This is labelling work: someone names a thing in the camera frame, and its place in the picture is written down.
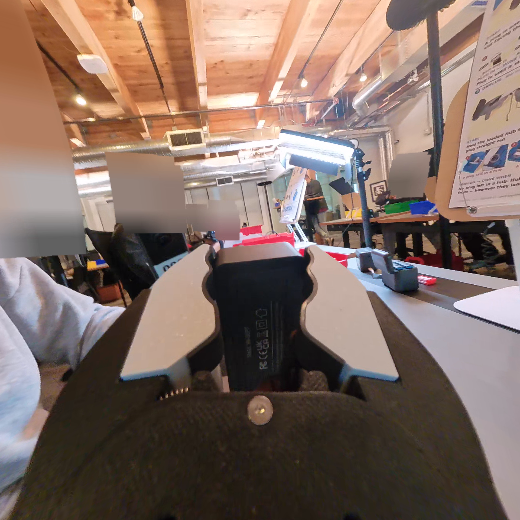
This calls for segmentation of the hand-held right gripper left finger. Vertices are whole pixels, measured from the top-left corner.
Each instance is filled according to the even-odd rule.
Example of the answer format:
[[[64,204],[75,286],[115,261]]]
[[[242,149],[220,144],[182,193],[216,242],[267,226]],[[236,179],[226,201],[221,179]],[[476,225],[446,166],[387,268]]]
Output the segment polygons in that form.
[[[214,372],[224,357],[219,310],[207,282],[214,249],[205,244],[152,285],[120,379],[165,376],[174,391],[198,372]]]

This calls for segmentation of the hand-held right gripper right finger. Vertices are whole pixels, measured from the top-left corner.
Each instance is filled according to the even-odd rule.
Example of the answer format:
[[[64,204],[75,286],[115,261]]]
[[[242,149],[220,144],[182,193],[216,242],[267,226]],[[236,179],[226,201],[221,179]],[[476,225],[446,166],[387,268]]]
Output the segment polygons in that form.
[[[309,295],[300,310],[303,345],[297,359],[319,372],[330,391],[345,391],[353,379],[399,382],[399,372],[364,284],[348,267],[305,264]]]

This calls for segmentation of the black usb hub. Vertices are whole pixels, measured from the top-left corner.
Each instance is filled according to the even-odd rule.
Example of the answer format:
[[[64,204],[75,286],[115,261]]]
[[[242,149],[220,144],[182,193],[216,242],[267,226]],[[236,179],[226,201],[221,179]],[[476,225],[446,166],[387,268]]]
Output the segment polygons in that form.
[[[295,386],[300,312],[310,282],[308,261],[287,243],[220,250],[213,287],[230,390]]]

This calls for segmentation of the person's left forearm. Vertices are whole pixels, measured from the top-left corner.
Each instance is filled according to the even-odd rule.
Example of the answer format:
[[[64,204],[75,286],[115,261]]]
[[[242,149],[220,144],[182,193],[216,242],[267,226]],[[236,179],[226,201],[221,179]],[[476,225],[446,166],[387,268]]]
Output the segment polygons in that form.
[[[16,489],[37,443],[25,429],[40,401],[39,364],[77,369],[124,311],[59,285],[25,257],[1,259],[1,494]]]

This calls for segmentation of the grey label printer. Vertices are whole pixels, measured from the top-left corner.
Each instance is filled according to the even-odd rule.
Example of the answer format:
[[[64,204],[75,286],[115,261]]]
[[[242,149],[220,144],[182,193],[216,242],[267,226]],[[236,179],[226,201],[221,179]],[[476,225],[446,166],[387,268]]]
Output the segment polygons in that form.
[[[419,289],[419,272],[415,264],[395,261],[389,253],[379,249],[373,249],[371,257],[386,287],[397,293],[411,293]]]

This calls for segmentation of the black tape strip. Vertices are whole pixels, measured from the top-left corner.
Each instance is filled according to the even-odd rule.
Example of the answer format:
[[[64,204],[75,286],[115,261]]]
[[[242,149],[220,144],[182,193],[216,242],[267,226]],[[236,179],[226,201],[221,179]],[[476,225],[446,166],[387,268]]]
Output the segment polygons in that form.
[[[454,308],[455,302],[493,292],[493,289],[490,288],[437,278],[436,283],[433,285],[419,283],[419,288],[416,291],[398,293],[387,287],[380,275],[376,275],[371,271],[362,272],[353,268],[349,268],[349,271],[364,284],[367,291],[375,293],[387,307],[393,310],[405,306],[430,304],[457,313],[457,309]]]

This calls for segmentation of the white ceiling vent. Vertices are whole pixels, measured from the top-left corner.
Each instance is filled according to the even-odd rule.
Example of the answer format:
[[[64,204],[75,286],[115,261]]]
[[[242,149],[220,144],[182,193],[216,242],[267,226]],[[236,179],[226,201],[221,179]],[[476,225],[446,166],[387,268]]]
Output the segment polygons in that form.
[[[164,138],[172,151],[191,150],[204,147],[206,144],[204,131],[201,128],[171,130],[164,134]]]

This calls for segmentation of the black light stand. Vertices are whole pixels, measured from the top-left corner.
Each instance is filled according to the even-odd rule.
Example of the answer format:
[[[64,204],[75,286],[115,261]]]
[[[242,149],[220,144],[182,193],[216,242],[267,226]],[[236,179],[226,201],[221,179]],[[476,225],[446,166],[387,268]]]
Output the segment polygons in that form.
[[[363,237],[365,240],[365,247],[373,249],[373,240],[372,240],[372,228],[371,228],[371,210],[368,207],[368,199],[367,199],[367,191],[366,191],[366,181],[370,177],[371,174],[371,161],[365,161],[365,153],[359,146],[359,141],[357,139],[350,139],[351,144],[354,146],[354,151],[352,155],[352,161],[354,165],[354,171],[356,173],[356,180],[359,189],[360,196],[360,204],[362,210],[362,230]]]

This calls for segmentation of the white printed banner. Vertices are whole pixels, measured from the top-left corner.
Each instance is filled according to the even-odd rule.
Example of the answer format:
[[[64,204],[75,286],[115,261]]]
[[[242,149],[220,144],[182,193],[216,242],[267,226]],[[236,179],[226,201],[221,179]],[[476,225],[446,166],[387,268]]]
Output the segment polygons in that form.
[[[285,225],[296,224],[302,212],[307,181],[307,169],[295,167],[289,179],[281,210],[280,223]]]

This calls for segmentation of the white document stand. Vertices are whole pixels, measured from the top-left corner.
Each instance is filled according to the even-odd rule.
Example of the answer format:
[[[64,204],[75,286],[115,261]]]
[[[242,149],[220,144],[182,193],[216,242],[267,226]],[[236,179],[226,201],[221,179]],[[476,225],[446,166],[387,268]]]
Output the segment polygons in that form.
[[[517,283],[519,283],[519,203],[495,206],[470,205],[467,214],[475,219],[503,219],[509,230]],[[487,322],[519,331],[519,288],[497,289],[454,303],[458,311]]]

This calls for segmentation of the white led light panel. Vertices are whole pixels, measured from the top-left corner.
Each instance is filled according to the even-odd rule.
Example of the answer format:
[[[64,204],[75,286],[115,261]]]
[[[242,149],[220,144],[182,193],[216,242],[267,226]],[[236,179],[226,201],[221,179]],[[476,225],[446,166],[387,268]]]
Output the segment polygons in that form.
[[[278,134],[278,148],[284,149],[291,155],[338,166],[345,165],[351,160],[356,147],[349,140],[328,138],[288,129],[283,129]]]

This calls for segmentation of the instruction sheet on stand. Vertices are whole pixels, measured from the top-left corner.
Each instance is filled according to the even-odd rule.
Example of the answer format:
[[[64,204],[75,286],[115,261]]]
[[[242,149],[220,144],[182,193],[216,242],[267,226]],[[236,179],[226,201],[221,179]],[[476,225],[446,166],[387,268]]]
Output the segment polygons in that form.
[[[448,108],[445,117],[444,138],[441,147],[438,175],[435,188],[435,204],[439,214],[458,222],[519,219],[519,205],[481,205],[475,214],[469,214],[466,205],[449,207],[451,193],[458,178],[458,157],[464,121],[469,82],[463,84]]]

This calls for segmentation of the white ceiling access point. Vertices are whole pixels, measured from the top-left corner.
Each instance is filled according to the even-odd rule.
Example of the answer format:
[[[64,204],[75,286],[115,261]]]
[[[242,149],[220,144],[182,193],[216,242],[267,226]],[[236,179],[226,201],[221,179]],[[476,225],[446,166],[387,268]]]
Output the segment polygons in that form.
[[[99,55],[95,54],[78,54],[77,61],[79,65],[88,74],[104,75],[109,73],[107,63]]]

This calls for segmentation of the instruction poster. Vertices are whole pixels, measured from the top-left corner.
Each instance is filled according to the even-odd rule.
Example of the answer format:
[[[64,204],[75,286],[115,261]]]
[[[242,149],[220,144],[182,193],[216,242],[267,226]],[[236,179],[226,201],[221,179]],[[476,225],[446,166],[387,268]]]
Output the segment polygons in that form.
[[[487,1],[449,207],[519,214],[519,1]]]

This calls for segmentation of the silver air duct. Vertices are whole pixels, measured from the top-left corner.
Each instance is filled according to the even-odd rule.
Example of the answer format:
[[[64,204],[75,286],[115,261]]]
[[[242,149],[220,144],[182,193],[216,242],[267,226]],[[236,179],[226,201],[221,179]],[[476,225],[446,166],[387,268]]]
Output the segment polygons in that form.
[[[164,136],[155,140],[140,140],[124,142],[121,144],[79,147],[72,152],[73,165],[76,170],[89,170],[107,166],[107,154],[114,153],[141,153],[152,154],[161,157],[190,158],[199,155],[217,154],[225,152],[253,151],[257,149],[272,149],[277,145],[276,133],[263,134],[263,131],[251,131],[246,137],[236,135],[210,136],[204,133],[206,144],[184,151],[172,151],[169,149]]]
[[[407,75],[383,77],[379,73],[354,95],[352,109],[358,120],[377,119],[400,104],[400,94]]]

